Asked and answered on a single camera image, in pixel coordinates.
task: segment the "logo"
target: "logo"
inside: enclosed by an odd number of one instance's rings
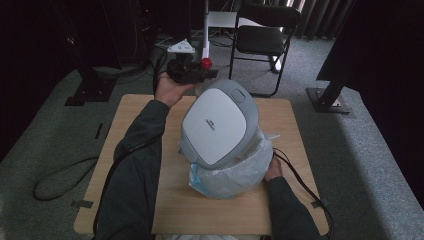
[[[212,122],[212,120],[206,119],[206,123],[209,125],[212,131],[215,131],[215,124]]]

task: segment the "dark wall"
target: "dark wall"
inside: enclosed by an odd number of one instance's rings
[[[75,64],[61,43],[49,0],[0,3],[0,161]],[[137,0],[64,0],[92,66],[120,68],[146,59]]]
[[[423,9],[423,1],[357,0],[318,76],[331,81],[347,78],[347,86],[361,94],[421,206]]]

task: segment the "folding chair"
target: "folding chair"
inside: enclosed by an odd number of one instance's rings
[[[251,20],[260,26],[241,25],[240,18]],[[287,53],[290,47],[290,39],[300,20],[300,13],[293,7],[269,6],[262,4],[245,5],[237,12],[234,27],[233,46],[231,51],[229,79],[233,71],[234,59],[270,62],[271,69],[275,68],[281,56],[281,69],[278,74],[277,84],[272,93],[250,93],[252,96],[271,97],[277,93]],[[270,60],[234,57],[235,49],[243,54],[264,55]]]

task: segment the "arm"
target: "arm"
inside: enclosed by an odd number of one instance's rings
[[[115,160],[126,150],[160,135],[170,108],[194,87],[178,85],[166,74],[159,78],[155,100],[150,101],[131,124],[115,149]],[[105,186],[96,239],[150,239],[161,157],[159,139],[119,163]]]
[[[276,156],[271,160],[264,180],[267,182],[274,239],[320,239],[310,213],[284,179],[281,163]]]

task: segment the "hand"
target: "hand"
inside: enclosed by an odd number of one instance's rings
[[[281,176],[283,176],[283,171],[281,170],[281,161],[277,156],[274,155],[271,162],[269,163],[269,168],[265,173],[264,180],[269,182],[272,179]]]
[[[155,100],[165,103],[169,108],[180,101],[186,91],[196,87],[195,84],[178,84],[166,72],[158,76],[158,81]]]

